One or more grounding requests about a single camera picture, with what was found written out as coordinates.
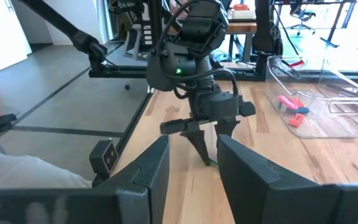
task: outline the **cable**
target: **cable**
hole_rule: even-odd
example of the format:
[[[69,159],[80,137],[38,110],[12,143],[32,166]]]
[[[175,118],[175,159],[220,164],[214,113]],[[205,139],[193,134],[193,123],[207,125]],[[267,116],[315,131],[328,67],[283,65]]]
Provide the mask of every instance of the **cable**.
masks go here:
[[[179,89],[185,90],[185,91],[189,91],[189,90],[194,90],[197,87],[197,83],[195,83],[193,86],[186,86],[186,85],[181,85],[181,84],[177,84],[177,87]]]
[[[214,75],[215,73],[223,73],[227,76],[229,76],[229,78],[231,79],[231,82],[233,84],[233,95],[234,96],[238,96],[239,94],[239,89],[237,86],[237,82],[236,82],[236,78],[234,76],[234,74],[225,68],[218,68],[218,69],[214,69],[214,70],[210,70],[204,73],[200,73],[200,74],[195,74],[195,75],[189,75],[189,76],[185,76],[185,77],[177,77],[174,75],[170,75],[164,72],[164,75],[166,75],[168,78],[172,78],[174,80],[179,80],[179,81],[189,81],[189,80],[193,80],[193,79],[197,79],[197,78],[202,78],[205,76],[209,76],[209,75]]]
[[[283,27],[284,33],[285,33],[285,35],[286,35],[288,41],[290,42],[290,44],[291,44],[293,50],[295,51],[296,55],[299,55],[298,51],[296,50],[295,45],[293,44],[293,42],[291,41],[290,36],[288,35],[287,29],[284,27],[284,24],[283,24],[283,22],[281,21],[281,17],[280,17],[280,15],[279,15],[279,13],[278,13],[276,7],[273,7],[273,8],[274,8],[274,11],[275,11],[276,14],[277,14],[277,19],[278,19],[279,23],[280,23],[281,26]]]
[[[155,46],[156,55],[160,55],[160,51],[161,51],[161,48],[162,48],[162,42],[163,42],[165,36],[167,35],[167,33],[169,31],[169,28],[176,21],[176,19],[180,15],[180,13],[182,13],[190,4],[198,3],[200,1],[212,2],[212,3],[216,3],[218,5],[221,5],[221,3],[219,1],[217,1],[217,0],[191,0],[191,1],[188,1],[188,2],[184,3],[181,6],[181,8],[179,8],[174,13],[174,15],[168,21],[167,25],[164,27],[164,30],[161,33],[160,39],[158,40],[157,45]],[[202,77],[205,77],[205,76],[214,75],[214,73],[224,73],[224,74],[228,75],[230,77],[231,81],[232,81],[232,84],[233,84],[233,95],[235,95],[235,96],[238,95],[239,90],[238,90],[236,78],[234,77],[233,73],[230,70],[227,70],[227,69],[224,69],[224,68],[210,70],[210,71],[207,71],[207,72],[204,72],[204,73],[201,73],[201,74],[189,75],[189,76],[186,76],[186,77],[177,77],[175,75],[171,75],[171,74],[167,74],[167,73],[163,72],[163,74],[166,77],[172,78],[174,80],[179,80],[179,81],[188,81],[188,80],[192,80],[192,79],[202,78]]]
[[[181,3],[179,2],[179,0],[175,0],[175,2],[179,5],[179,7],[181,7]]]
[[[174,88],[174,89],[173,89],[173,92],[174,92],[175,96],[176,96],[178,99],[180,99],[180,100],[184,100],[184,99],[188,98],[188,94],[185,93],[185,94],[181,95],[181,94],[178,92],[178,88]]]
[[[104,59],[105,61],[107,61],[108,63],[110,63],[111,65],[118,67],[115,63],[110,62],[106,57],[103,58],[103,59]]]

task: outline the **chair leg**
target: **chair leg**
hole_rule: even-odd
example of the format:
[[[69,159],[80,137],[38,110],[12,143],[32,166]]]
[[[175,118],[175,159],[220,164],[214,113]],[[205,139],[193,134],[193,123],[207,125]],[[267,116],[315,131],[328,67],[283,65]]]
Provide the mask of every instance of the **chair leg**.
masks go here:
[[[299,24],[298,32],[296,33],[297,35],[301,35],[301,30],[303,26],[303,21],[301,21],[301,24]]]
[[[312,27],[307,26],[307,25],[303,25],[303,27],[306,28],[306,29],[309,29],[309,30],[313,30],[313,34],[316,33],[316,29],[315,29],[315,28],[312,28]]]
[[[298,28],[298,27],[299,27],[299,24],[286,27],[286,29],[294,29],[294,28]]]

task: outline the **white wall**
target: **white wall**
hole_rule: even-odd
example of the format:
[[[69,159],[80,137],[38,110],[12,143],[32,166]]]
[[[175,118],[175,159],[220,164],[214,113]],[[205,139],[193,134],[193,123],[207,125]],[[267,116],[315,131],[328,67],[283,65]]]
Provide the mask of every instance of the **white wall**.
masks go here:
[[[98,15],[101,38],[103,43],[106,43],[113,38],[110,15],[108,11],[108,1],[93,0],[93,2],[95,5],[96,13]]]
[[[52,38],[44,19],[18,0],[11,1],[27,41],[30,44],[52,43]]]
[[[94,0],[44,0],[58,13],[70,21],[80,30],[92,35],[105,44],[103,40],[99,19],[95,8]],[[47,22],[47,27],[55,45],[71,45],[69,38]]]

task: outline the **concrete floor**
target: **concrete floor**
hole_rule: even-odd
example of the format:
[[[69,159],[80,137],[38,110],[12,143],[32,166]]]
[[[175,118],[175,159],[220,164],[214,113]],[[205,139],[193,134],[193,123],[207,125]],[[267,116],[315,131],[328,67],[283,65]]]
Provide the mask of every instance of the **concrete floor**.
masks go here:
[[[145,65],[122,53],[122,48],[117,49],[108,59],[118,65]],[[147,82],[91,79],[88,67],[88,57],[72,46],[50,46],[0,71],[2,105],[20,112],[17,129],[0,138],[8,154],[37,156],[88,180],[94,178],[88,160],[91,150],[107,136],[118,143],[145,97]],[[125,84],[130,84],[129,91],[124,89]],[[33,131],[45,128],[52,132]],[[56,133],[66,129],[94,133]]]

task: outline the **clear plastic bin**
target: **clear plastic bin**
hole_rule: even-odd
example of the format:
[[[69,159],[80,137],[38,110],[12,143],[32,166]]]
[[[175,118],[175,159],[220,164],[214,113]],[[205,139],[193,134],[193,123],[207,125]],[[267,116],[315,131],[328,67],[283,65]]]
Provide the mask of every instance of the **clear plastic bin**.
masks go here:
[[[358,84],[329,69],[326,60],[269,57],[265,94],[301,138],[358,137]]]

